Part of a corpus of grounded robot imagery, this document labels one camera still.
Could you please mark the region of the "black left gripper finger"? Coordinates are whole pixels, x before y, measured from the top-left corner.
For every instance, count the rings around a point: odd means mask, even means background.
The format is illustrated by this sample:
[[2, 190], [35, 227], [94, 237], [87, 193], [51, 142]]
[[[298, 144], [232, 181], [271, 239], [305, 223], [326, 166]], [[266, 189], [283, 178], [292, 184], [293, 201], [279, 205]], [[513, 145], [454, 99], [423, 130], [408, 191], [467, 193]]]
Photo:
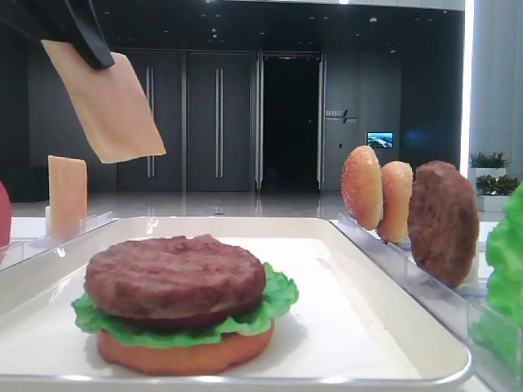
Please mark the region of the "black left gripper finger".
[[1, 22], [36, 42], [72, 42], [61, 25], [65, 11], [65, 1], [1, 0]]
[[92, 0], [65, 0], [65, 28], [71, 43], [93, 69], [115, 64], [96, 18]]

